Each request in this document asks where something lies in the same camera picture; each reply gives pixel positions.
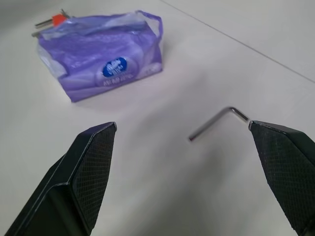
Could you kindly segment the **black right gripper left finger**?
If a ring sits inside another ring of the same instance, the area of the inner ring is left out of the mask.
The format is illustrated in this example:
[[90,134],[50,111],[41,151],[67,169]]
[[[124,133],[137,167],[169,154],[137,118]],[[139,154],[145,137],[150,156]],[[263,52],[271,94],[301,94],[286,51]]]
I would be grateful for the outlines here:
[[89,236],[107,187],[115,122],[77,135],[34,190],[7,236]]

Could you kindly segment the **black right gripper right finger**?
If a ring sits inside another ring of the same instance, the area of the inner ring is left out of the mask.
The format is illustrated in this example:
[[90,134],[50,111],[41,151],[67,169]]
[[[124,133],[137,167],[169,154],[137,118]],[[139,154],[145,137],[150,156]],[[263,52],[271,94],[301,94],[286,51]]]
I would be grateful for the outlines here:
[[252,120],[259,159],[275,198],[299,236],[315,234],[315,143],[302,131]]

